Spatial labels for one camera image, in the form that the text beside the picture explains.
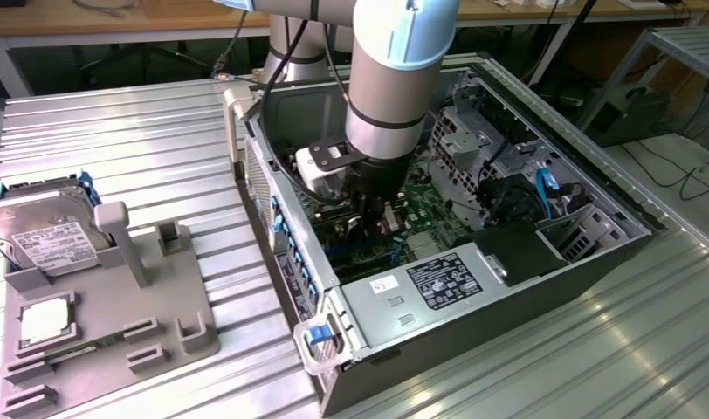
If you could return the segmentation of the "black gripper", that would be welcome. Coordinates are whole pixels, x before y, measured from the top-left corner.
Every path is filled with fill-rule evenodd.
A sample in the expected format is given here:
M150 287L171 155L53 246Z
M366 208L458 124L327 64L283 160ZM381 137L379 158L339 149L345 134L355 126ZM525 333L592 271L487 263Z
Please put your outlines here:
M411 156L379 160L365 158L347 168L346 191L353 203L386 203L394 199L406 182Z

